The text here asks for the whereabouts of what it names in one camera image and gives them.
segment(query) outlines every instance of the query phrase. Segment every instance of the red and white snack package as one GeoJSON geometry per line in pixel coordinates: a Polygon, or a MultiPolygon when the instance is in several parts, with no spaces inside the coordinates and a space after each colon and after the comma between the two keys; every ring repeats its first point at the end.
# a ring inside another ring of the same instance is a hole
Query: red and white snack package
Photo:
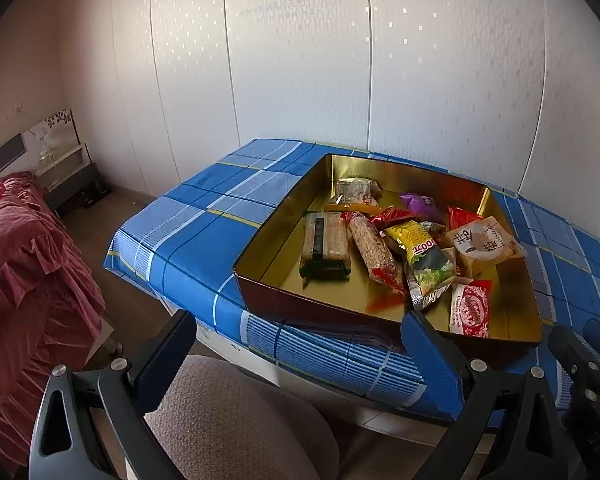
{"type": "Polygon", "coordinates": [[[449,332],[474,337],[489,337],[490,280],[455,283],[451,299],[449,332]]]}

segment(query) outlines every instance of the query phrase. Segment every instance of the box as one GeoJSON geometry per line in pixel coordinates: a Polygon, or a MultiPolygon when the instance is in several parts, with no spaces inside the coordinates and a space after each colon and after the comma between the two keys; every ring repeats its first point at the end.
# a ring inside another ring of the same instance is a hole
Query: box
{"type": "MultiPolygon", "coordinates": [[[[511,228],[491,190],[476,182],[407,164],[326,155],[296,183],[278,208],[258,229],[234,265],[238,286],[250,312],[275,322],[355,340],[382,348],[402,348],[400,322],[411,306],[393,289],[373,282],[350,239],[351,274],[344,282],[303,283],[299,261],[304,238],[303,215],[322,210],[333,195],[334,183],[346,176],[375,180],[382,189],[379,205],[404,207],[402,192],[432,197],[440,211],[447,205],[494,216],[511,228]]],[[[507,362],[541,340],[541,321],[524,258],[507,260],[484,271],[492,280],[491,339],[449,334],[450,291],[424,311],[470,357],[490,364],[507,362]]]]}

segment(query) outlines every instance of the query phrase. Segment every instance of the bed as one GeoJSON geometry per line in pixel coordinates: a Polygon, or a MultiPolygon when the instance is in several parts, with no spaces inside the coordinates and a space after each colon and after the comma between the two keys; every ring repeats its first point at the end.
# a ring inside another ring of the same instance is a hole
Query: bed
{"type": "MultiPolygon", "coordinates": [[[[168,309],[190,310],[203,342],[214,340],[216,346],[262,358],[274,368],[271,375],[286,370],[343,392],[362,406],[445,419],[404,351],[272,323],[245,308],[232,271],[235,259],[291,187],[327,153],[446,171],[382,153],[256,139],[129,219],[114,236],[104,266],[168,309]]],[[[600,320],[600,240],[513,192],[491,189],[527,250],[544,335],[540,345],[509,369],[521,372],[539,364],[563,410],[570,401],[571,381],[549,352],[546,336],[554,322],[582,335],[588,319],[600,320]]]]}
{"type": "Polygon", "coordinates": [[[27,465],[51,370],[60,363],[84,367],[100,334],[104,300],[33,174],[8,173],[22,146],[6,146],[0,149],[0,462],[14,474],[27,465]]]}

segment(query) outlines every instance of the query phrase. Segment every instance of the wall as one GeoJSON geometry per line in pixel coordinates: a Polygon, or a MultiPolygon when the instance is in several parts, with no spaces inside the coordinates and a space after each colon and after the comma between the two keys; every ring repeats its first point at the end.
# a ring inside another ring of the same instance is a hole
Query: wall
{"type": "Polygon", "coordinates": [[[58,0],[14,0],[0,19],[0,146],[66,107],[58,5],[58,0]]]}
{"type": "Polygon", "coordinates": [[[254,137],[520,192],[600,237],[583,0],[61,0],[64,86],[114,183],[160,194],[254,137]]]}

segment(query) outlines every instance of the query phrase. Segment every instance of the bed headboard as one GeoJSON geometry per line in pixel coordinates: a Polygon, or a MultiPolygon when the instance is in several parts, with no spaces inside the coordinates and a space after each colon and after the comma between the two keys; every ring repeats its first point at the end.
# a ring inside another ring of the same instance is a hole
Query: bed headboard
{"type": "Polygon", "coordinates": [[[0,146],[0,172],[26,152],[21,134],[16,134],[0,146]]]}

